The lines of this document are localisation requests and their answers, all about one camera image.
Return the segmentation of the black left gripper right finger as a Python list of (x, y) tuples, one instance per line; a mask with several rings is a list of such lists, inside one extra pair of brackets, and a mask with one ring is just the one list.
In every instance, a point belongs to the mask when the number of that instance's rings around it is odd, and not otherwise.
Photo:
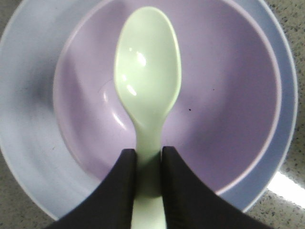
[(162, 196), (169, 229), (266, 229), (216, 195), (173, 146), (162, 149)]

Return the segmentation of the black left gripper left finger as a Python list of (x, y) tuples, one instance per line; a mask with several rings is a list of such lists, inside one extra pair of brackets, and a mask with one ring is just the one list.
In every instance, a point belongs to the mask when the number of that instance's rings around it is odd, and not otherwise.
[(106, 178), (76, 208), (49, 229), (130, 229), (136, 180), (136, 152), (122, 150)]

